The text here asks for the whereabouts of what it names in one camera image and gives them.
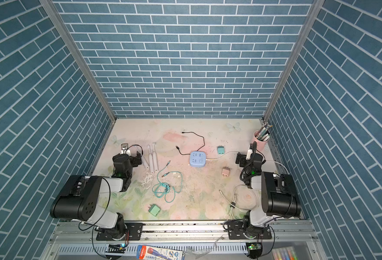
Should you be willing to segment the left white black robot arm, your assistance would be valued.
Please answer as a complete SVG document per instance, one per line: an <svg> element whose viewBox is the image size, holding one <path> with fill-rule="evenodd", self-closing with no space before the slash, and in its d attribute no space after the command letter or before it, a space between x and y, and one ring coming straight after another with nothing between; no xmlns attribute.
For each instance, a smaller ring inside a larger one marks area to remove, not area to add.
<svg viewBox="0 0 382 260"><path fill-rule="evenodd" d="M77 220L109 232L113 240L127 234L123 215L114 213L108 206L100 206L99 196L104 193L126 192L131 184L133 168L142 164L143 153L136 156L121 153L113 156L111 177L71 175L50 208L56 219Z"/></svg>

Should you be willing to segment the pink plug adapter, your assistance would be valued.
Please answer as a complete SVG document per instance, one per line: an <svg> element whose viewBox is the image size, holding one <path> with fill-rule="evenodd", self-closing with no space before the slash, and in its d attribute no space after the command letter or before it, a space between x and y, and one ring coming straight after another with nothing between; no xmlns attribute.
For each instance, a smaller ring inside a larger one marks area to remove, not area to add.
<svg viewBox="0 0 382 260"><path fill-rule="evenodd" d="M230 168L228 167L223 167L222 168L222 172L221 172L222 176L224 177L228 177L230 175Z"/></svg>

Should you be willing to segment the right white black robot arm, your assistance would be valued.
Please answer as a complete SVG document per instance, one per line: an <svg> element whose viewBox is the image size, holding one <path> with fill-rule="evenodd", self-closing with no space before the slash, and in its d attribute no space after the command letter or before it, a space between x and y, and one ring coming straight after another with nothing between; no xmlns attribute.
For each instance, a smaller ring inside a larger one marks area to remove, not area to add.
<svg viewBox="0 0 382 260"><path fill-rule="evenodd" d="M278 218L299 217L301 202L293 177L290 174L276 174L262 170L266 163L262 154L250 156L238 153L236 164L242 171L239 179L248 188L260 191L260 205L248 210L244 216L244 231L266 228Z"/></svg>

